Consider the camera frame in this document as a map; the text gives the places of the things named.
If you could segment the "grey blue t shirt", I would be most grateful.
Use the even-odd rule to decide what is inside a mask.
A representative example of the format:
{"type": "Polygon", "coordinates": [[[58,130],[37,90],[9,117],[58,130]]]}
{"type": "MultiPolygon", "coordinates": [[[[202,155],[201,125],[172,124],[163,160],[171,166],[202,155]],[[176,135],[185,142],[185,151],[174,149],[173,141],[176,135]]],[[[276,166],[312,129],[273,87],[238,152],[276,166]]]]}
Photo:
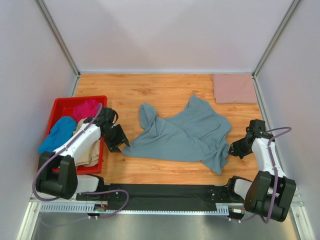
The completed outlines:
{"type": "Polygon", "coordinates": [[[210,104],[192,95],[183,111],[161,118],[148,103],[139,108],[143,129],[122,153],[129,157],[202,162],[216,174],[227,164],[230,122],[210,104]]]}

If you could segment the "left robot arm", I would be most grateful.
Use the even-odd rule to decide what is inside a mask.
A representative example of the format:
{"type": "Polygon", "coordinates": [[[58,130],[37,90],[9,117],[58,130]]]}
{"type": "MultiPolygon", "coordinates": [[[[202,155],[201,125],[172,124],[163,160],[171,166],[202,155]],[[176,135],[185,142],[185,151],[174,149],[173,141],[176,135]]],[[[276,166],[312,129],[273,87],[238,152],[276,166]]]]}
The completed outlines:
{"type": "Polygon", "coordinates": [[[111,153],[119,153],[120,145],[129,146],[118,113],[99,104],[94,117],[87,118],[81,128],[66,143],[39,157],[38,171],[32,182],[32,193],[40,201],[71,199],[75,194],[97,195],[100,179],[77,174],[76,164],[85,151],[103,139],[111,153]]]}

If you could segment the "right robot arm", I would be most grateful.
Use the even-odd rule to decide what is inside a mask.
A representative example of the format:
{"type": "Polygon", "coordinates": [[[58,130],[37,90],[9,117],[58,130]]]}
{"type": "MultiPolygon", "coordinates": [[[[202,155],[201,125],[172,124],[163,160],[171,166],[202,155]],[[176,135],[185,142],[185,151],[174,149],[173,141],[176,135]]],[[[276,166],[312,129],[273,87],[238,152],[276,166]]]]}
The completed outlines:
{"type": "Polygon", "coordinates": [[[254,119],[246,127],[245,137],[233,142],[228,154],[243,159],[254,154],[258,172],[253,181],[233,176],[227,183],[228,190],[240,196],[247,212],[258,215],[268,223],[283,222],[289,212],[296,182],[287,178],[276,154],[276,136],[266,129],[263,120],[254,119]]]}

